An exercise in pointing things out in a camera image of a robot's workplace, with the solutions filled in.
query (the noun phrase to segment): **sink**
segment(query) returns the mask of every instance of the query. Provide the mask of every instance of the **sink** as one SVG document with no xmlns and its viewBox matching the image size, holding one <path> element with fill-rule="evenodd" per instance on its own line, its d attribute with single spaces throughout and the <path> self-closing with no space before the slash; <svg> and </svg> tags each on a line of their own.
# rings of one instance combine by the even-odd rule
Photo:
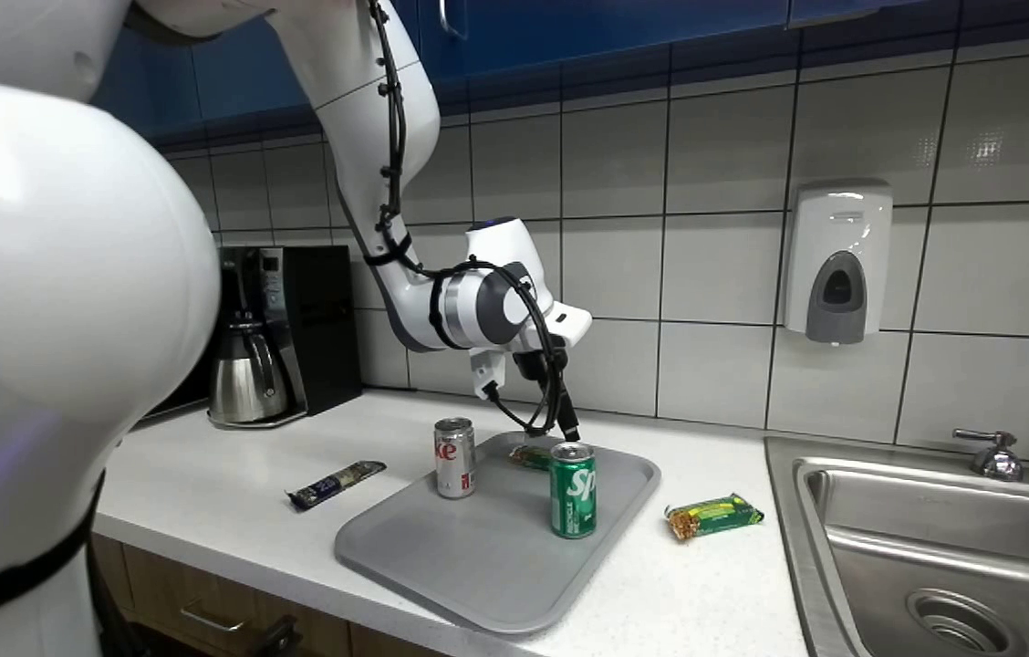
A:
<svg viewBox="0 0 1029 657">
<path fill-rule="evenodd" d="M 1029 657 L 1029 482 L 860 446 L 767 457 L 817 657 Z"/>
</svg>

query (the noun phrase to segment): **black cable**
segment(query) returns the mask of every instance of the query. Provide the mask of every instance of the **black cable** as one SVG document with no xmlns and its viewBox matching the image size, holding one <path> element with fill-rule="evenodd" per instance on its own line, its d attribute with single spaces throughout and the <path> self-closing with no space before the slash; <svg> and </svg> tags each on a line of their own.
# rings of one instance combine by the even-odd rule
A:
<svg viewBox="0 0 1029 657">
<path fill-rule="evenodd" d="M 377 36 L 380 36 L 380 50 L 385 50 L 385 56 L 380 56 L 380 67 L 385 67 L 380 93 L 391 97 L 391 160 L 386 160 L 386 168 L 385 168 L 385 175 L 386 175 L 386 183 L 391 183 L 391 200 L 380 208 L 377 233 L 385 236 L 386 253 L 391 253 L 407 271 L 412 271 L 412 272 L 436 281 L 439 291 L 430 295 L 430 323 L 439 328 L 439 337 L 442 337 L 447 348 L 455 348 L 455 344 L 452 344 L 452 339 L 447 337 L 447 328 L 442 328 L 442 310 L 439 310 L 442 286 L 447 286 L 449 278 L 466 272 L 466 271 L 491 271 L 491 272 L 505 278 L 505 281 L 519 291 L 522 306 L 529 310 L 529 320 L 532 320 L 537 332 L 539 332 L 539 355 L 537 355 L 537 359 L 539 359 L 539 364 L 545 364 L 545 371 L 549 371 L 549 374 L 539 379 L 545 402 L 537 406 L 537 412 L 532 412 L 529 418 L 519 418 L 519 417 L 505 406 L 495 383 L 491 383 L 491 388 L 482 388 L 482 390 L 487 390 L 487 399 L 491 399 L 505 417 L 512 417 L 525 434 L 549 434 L 549 429 L 556 426 L 556 418 L 566 418 L 566 424 L 571 424 L 571 434 L 578 434 L 578 429 L 573 429 L 573 426 L 578 426 L 578 412 L 573 412 L 571 395 L 566 395 L 566 388 L 561 388 L 561 364 L 556 364 L 556 360 L 561 360 L 561 359 L 556 359 L 556 349 L 561 349 L 561 348 L 550 339 L 549 320 L 545 320 L 545 310 L 539 310 L 539 301 L 529 295 L 529 286 L 519 281 L 509 265 L 482 261 L 482 259 L 466 259 L 466 261 L 447 265 L 447 271 L 426 271 L 424 261 L 412 261 L 412 259 L 410 259 L 410 243 L 398 243 L 393 233 L 391 233 L 391 221 L 402 216 L 402 168 L 407 168 L 407 132 L 410 132 L 410 129 L 407 129 L 402 78 L 398 78 L 393 47 L 391 47 L 391 41 L 386 41 L 386 24 L 385 24 L 385 20 L 386 20 L 386 11 L 385 11 L 377 0 L 369 0 L 369 13 L 371 13 Z"/>
</svg>

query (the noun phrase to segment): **kitchen counter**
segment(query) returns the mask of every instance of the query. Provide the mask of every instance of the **kitchen counter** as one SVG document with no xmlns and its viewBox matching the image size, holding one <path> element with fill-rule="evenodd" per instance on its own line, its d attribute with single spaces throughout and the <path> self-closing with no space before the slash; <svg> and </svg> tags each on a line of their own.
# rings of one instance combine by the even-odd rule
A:
<svg viewBox="0 0 1029 657">
<path fill-rule="evenodd" d="M 585 417 L 585 443 L 652 461 L 661 490 L 578 607 L 522 642 L 449 625 L 340 565 L 340 525 L 436 467 L 430 426 L 442 417 L 471 417 L 478 443 L 512 429 L 487 406 L 420 395 L 363 395 L 281 429 L 216 429 L 206 412 L 154 424 L 111 461 L 95 529 L 442 653 L 808 653 L 761 434 Z M 286 505 L 286 490 L 354 461 L 386 461 L 386 471 L 309 516 Z M 665 533 L 668 505 L 722 494 L 746 494 L 767 520 L 695 544 Z"/>
</svg>

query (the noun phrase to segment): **soda can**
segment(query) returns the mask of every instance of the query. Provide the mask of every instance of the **soda can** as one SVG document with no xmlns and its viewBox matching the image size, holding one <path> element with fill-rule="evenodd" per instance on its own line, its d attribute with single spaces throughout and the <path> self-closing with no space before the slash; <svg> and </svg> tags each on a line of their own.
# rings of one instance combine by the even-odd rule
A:
<svg viewBox="0 0 1029 657">
<path fill-rule="evenodd" d="M 436 424 L 439 495 L 474 494 L 474 424 L 464 417 Z"/>
<path fill-rule="evenodd" d="M 550 449 L 550 533 L 578 541 L 596 533 L 596 449 L 561 443 Z"/>
</svg>

